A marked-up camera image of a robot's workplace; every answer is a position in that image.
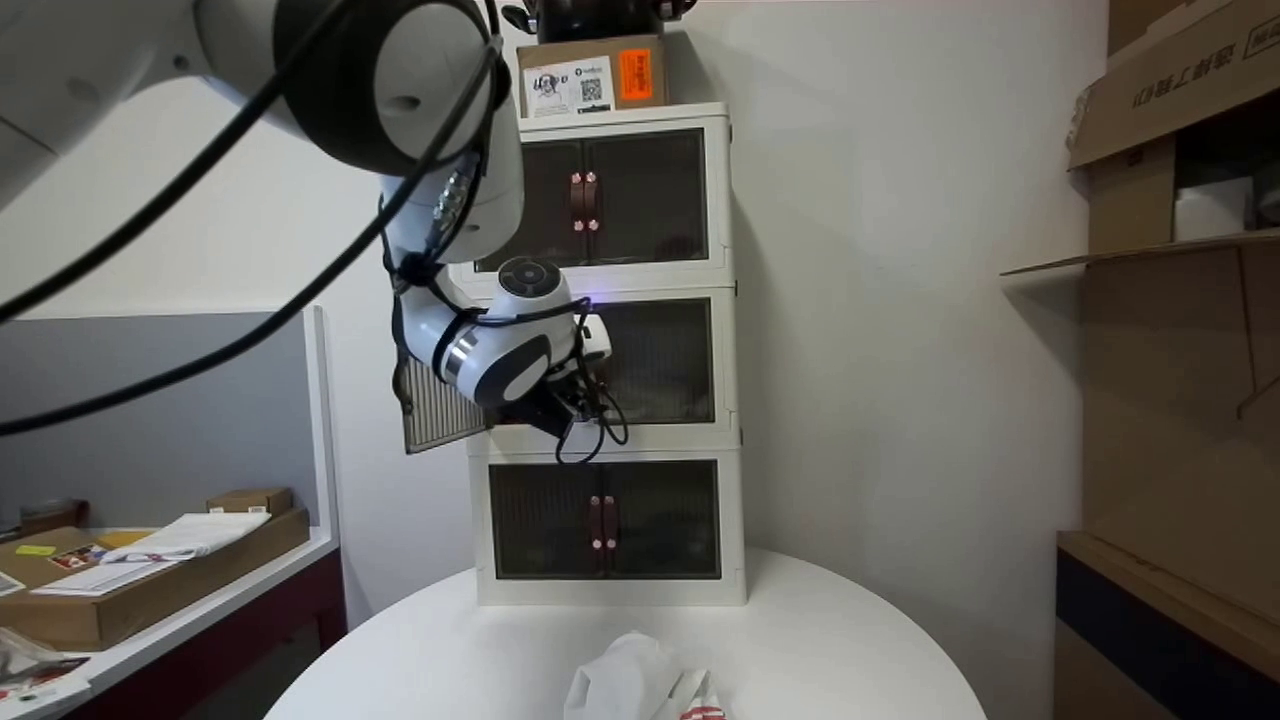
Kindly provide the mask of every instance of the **robotic arm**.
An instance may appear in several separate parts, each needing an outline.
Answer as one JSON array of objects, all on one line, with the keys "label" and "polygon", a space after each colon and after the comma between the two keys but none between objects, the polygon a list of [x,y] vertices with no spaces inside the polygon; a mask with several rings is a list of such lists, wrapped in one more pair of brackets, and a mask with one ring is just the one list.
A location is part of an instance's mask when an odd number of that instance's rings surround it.
[{"label": "robotic arm", "polygon": [[210,78],[246,103],[278,73],[293,78],[274,122],[342,163],[401,184],[442,150],[389,226],[401,353],[546,434],[599,420],[580,371],[607,332],[557,268],[506,265],[490,307],[446,273],[499,251],[526,208],[510,78],[472,0],[3,0],[0,208],[155,80]]}]

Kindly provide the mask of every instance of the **box on shelf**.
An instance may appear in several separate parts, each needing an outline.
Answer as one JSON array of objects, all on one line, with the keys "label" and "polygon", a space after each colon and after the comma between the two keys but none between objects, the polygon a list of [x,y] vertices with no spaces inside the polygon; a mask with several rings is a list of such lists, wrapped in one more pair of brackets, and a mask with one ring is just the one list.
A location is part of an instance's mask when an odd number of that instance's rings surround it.
[{"label": "box on shelf", "polygon": [[1086,95],[1074,169],[1174,138],[1280,87],[1280,0],[1234,0],[1144,44]]},{"label": "box on shelf", "polygon": [[1153,23],[1164,19],[1178,10],[1184,10],[1184,0],[1114,0],[1108,4],[1108,54],[1114,54],[1114,62],[1132,54],[1140,41],[1149,41]]},{"label": "box on shelf", "polygon": [[1114,156],[1087,172],[1087,256],[1170,247],[1178,241],[1174,141]]},{"label": "box on shelf", "polygon": [[1280,630],[1064,535],[1051,696],[1056,720],[1280,715]]},{"label": "box on shelf", "polygon": [[59,654],[113,648],[143,631],[148,626],[198,606],[199,598],[231,585],[238,577],[249,577],[252,567],[305,544],[308,516],[305,510],[288,510],[267,526],[261,526],[257,533],[231,541],[230,547],[171,563],[108,598],[31,598],[31,588],[78,577],[78,573],[54,563],[48,557],[18,554],[22,544],[81,554],[92,541],[98,535],[84,527],[57,527],[57,533],[0,544],[0,573],[23,585],[23,593],[0,598],[0,626]]},{"label": "box on shelf", "polygon": [[1273,626],[1277,377],[1277,243],[1086,275],[1086,533]]},{"label": "box on shelf", "polygon": [[521,62],[526,115],[593,115],[664,103],[664,35],[607,35],[573,44],[529,44]]},{"label": "box on shelf", "polygon": [[1221,182],[1221,184],[1196,184],[1178,191],[1178,243],[1216,241],[1216,237],[1242,237],[1254,218],[1254,182]]},{"label": "box on shelf", "polygon": [[293,489],[238,489],[238,491],[212,496],[204,510],[284,516],[297,510],[297,496]]}]

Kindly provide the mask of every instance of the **paper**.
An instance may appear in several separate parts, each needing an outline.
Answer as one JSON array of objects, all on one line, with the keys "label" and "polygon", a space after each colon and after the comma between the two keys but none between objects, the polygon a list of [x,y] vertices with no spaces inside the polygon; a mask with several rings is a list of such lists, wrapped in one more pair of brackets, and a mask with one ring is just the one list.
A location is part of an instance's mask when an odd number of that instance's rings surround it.
[{"label": "paper", "polygon": [[78,673],[89,658],[59,658],[3,630],[0,648],[22,658],[0,676],[0,715],[43,715],[43,709],[89,693],[89,679]]},{"label": "paper", "polygon": [[102,563],[78,577],[64,577],[57,585],[36,588],[31,598],[108,598],[123,585],[138,585],[143,577],[155,577],[171,563]]},{"label": "paper", "polygon": [[686,673],[662,715],[664,720],[727,720],[710,673]]},{"label": "paper", "polygon": [[627,631],[573,673],[564,720],[656,720],[676,685],[676,654]]},{"label": "paper", "polygon": [[23,593],[23,585],[0,573],[0,598],[11,598],[11,593]]},{"label": "paper", "polygon": [[613,65],[607,55],[590,55],[573,65],[546,65],[526,73],[529,115],[580,115],[613,111]]},{"label": "paper", "polygon": [[188,512],[163,526],[159,533],[108,554],[104,563],[169,563],[210,557],[223,544],[238,544],[267,521],[267,512]]},{"label": "paper", "polygon": [[395,396],[404,396],[404,451],[434,451],[463,436],[483,434],[479,403],[463,401],[455,387],[442,383],[422,361],[395,370]]}]

